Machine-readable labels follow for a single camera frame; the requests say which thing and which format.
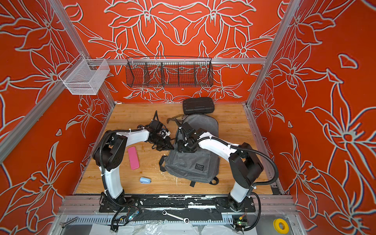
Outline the grey student backpack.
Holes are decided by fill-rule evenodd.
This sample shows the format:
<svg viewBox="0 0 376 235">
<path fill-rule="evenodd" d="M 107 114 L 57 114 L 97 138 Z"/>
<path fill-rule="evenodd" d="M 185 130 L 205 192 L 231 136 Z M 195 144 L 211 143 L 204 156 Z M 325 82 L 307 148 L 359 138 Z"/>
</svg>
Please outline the grey student backpack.
<svg viewBox="0 0 376 235">
<path fill-rule="evenodd" d="M 214 136 L 218 136 L 218 122 L 215 118 L 205 114 L 192 114 L 184 117 L 183 123 L 187 122 L 194 130 L 205 129 Z M 159 165 L 160 171 L 168 172 L 178 178 L 191 181 L 194 187 L 196 182 L 217 185 L 220 159 L 219 156 L 209 150 L 197 147 L 194 153 L 181 153 L 176 150 L 176 137 L 174 150 L 167 156 L 162 156 Z"/>
</svg>

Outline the pink pencil case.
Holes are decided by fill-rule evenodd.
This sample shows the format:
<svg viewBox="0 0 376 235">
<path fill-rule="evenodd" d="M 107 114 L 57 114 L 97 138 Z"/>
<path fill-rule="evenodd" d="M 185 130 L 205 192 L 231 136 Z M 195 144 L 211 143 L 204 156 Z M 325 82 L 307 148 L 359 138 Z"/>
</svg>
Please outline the pink pencil case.
<svg viewBox="0 0 376 235">
<path fill-rule="evenodd" d="M 130 147 L 128 148 L 127 151 L 128 151 L 128 159 L 129 159 L 131 170 L 136 170 L 140 168 L 140 162 L 139 162 L 139 158 L 137 155 L 136 147 L 135 146 Z"/>
</svg>

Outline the light blue stapler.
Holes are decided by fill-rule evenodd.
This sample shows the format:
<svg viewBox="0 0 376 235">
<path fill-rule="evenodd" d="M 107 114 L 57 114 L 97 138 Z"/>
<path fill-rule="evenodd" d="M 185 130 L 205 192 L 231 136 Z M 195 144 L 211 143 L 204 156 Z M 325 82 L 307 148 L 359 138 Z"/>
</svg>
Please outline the light blue stapler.
<svg viewBox="0 0 376 235">
<path fill-rule="evenodd" d="M 150 184 L 151 183 L 151 179 L 147 178 L 147 177 L 141 177 L 140 178 L 140 183 L 141 184 Z"/>
</svg>

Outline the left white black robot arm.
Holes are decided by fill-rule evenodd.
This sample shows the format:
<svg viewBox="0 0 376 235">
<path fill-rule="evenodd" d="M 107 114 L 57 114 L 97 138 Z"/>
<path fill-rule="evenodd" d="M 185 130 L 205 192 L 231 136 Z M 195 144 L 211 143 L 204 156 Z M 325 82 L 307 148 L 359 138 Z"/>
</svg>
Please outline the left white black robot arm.
<svg viewBox="0 0 376 235">
<path fill-rule="evenodd" d="M 120 181 L 119 167 L 128 146 L 148 142 L 157 151 L 173 150 L 170 131 L 160 122 L 156 111 L 148 125 L 139 125 L 136 129 L 118 129 L 106 131 L 93 154 L 99 167 L 104 187 L 101 193 L 101 212 L 119 211 L 131 206 L 134 199 L 126 199 Z"/>
</svg>

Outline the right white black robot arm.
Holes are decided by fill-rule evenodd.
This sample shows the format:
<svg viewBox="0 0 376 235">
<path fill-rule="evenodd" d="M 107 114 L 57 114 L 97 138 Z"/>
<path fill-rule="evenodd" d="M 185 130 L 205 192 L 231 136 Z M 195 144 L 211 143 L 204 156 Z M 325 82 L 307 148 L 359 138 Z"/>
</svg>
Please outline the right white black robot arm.
<svg viewBox="0 0 376 235">
<path fill-rule="evenodd" d="M 226 142 L 202 128 L 195 130 L 188 123 L 174 120 L 178 125 L 178 132 L 182 140 L 178 141 L 179 152 L 195 152 L 198 148 L 208 150 L 226 160 L 231 168 L 235 180 L 234 186 L 228 196 L 228 207 L 238 212 L 243 209 L 245 198 L 254 194 L 257 186 L 271 185 L 279 178 L 277 165 L 264 153 L 254 150 L 247 143 L 241 145 Z M 257 182 L 264 166 L 259 156 L 265 158 L 274 169 L 272 179 Z"/>
</svg>

